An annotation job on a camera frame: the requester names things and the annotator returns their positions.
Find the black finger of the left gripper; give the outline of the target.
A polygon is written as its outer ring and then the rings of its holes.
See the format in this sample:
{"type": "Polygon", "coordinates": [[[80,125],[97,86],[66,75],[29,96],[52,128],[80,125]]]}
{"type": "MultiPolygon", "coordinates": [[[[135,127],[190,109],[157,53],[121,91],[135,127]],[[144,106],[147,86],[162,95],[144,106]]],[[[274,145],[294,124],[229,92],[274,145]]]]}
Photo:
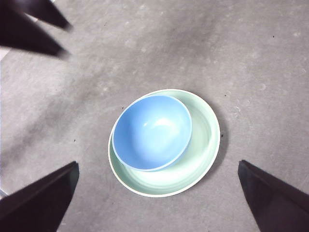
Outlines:
{"type": "Polygon", "coordinates": [[[70,30],[72,25],[51,0],[24,0],[23,11],[53,26],[70,30]]]}
{"type": "Polygon", "coordinates": [[[23,11],[23,0],[0,2],[0,45],[54,57],[68,52],[23,11]]]}

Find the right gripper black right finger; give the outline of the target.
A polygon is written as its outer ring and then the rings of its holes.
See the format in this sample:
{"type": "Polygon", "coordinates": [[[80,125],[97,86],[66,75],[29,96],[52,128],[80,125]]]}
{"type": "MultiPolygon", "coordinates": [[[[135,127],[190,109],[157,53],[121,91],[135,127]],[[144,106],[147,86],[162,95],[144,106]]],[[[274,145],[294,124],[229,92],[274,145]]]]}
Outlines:
{"type": "Polygon", "coordinates": [[[307,232],[309,195],[242,160],[238,176],[247,204],[262,232],[307,232]]]}

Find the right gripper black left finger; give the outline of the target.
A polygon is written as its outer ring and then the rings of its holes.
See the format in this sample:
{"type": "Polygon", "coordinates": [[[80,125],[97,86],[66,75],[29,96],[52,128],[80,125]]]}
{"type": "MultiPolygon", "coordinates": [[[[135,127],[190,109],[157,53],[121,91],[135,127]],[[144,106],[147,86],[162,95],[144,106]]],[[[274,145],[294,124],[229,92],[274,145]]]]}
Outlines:
{"type": "Polygon", "coordinates": [[[2,232],[56,232],[79,179],[73,161],[0,201],[2,232]]]}

